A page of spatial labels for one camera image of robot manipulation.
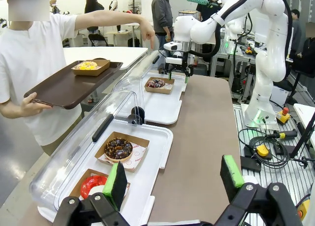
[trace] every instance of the gray jacket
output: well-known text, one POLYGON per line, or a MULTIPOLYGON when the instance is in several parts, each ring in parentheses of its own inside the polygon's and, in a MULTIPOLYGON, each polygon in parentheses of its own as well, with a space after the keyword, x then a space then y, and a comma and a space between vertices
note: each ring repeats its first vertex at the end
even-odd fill
POLYGON ((300 42, 301 42, 301 36, 302 36, 300 21, 299 20, 293 20, 292 27, 294 28, 294 30, 293 30, 291 50, 297 51, 299 49, 300 42))
POLYGON ((166 33, 163 27, 173 31, 173 16, 169 0, 152 0, 152 15, 156 33, 166 33))

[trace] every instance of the bolt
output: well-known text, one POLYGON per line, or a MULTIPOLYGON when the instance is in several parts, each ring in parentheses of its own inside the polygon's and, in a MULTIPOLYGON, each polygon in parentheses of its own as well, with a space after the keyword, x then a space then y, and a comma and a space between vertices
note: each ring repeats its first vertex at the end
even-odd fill
POLYGON ((272 190, 274 190, 275 192, 279 191, 279 186, 278 185, 274 185, 274 187, 272 188, 272 190))
POLYGON ((248 190, 248 191, 251 191, 251 190, 253 190, 254 189, 254 187, 252 186, 252 185, 247 185, 246 186, 246 190, 248 190))

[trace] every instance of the white tray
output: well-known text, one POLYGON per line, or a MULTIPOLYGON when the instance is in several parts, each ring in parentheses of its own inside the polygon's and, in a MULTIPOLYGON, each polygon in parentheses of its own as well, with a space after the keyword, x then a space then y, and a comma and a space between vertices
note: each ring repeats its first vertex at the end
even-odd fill
POLYGON ((142 80, 143 97, 145 103, 145 120, 157 124, 173 124, 177 122, 182 107, 181 95, 186 90, 185 77, 172 75, 175 79, 172 93, 169 95, 150 93, 145 90, 145 84, 150 77, 168 78, 168 75, 149 72, 142 80))
MULTIPOLYGON (((149 125, 133 126, 128 125, 125 121, 114 120, 97 143, 93 143, 91 140, 86 151, 87 155, 81 158, 68 176, 68 178, 71 178, 70 184, 61 186, 59 190, 61 194, 60 197, 57 194, 55 205, 59 206, 62 200, 69 196, 72 189, 87 169, 90 168, 106 174, 110 173, 111 166, 99 162, 95 158, 95 154, 113 131, 150 141, 146 156, 139 164, 136 171, 134 173, 126 171, 130 189, 120 211, 131 226, 145 225, 149 220, 153 208, 155 198, 151 196, 151 192, 158 175, 158 170, 165 168, 173 142, 173 133, 165 128, 149 125)), ((54 221, 57 212, 42 207, 38 207, 38 210, 43 217, 51 222, 54 221)))

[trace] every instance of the hand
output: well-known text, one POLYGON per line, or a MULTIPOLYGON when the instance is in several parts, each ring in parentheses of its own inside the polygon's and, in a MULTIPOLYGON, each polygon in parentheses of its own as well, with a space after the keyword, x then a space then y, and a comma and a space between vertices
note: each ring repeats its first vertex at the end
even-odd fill
POLYGON ((145 18, 142 18, 140 21, 140 30, 141 30, 142 38, 144 40, 150 40, 151 49, 153 49, 156 33, 153 30, 153 27, 151 26, 151 24, 145 18))
POLYGON ((171 42, 171 40, 172 40, 171 33, 168 33, 166 35, 166 42, 171 42))
POLYGON ((28 97, 24 98, 21 103, 21 117, 29 117, 40 114, 44 109, 52 109, 51 106, 45 104, 39 104, 33 102, 37 93, 30 94, 28 97))

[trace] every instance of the green brush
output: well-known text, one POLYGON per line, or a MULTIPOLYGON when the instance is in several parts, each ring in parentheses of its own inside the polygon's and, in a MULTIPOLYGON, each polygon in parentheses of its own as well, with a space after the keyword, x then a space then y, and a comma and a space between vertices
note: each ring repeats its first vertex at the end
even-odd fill
POLYGON ((209 5, 209 2, 207 0, 187 0, 188 2, 198 3, 202 5, 209 5))
POLYGON ((121 162, 115 163, 107 178, 103 194, 112 203, 117 211, 120 211, 127 187, 127 178, 124 166, 121 162))
POLYGON ((232 156, 222 156, 220 176, 222 178, 229 202, 244 185, 243 176, 232 156))

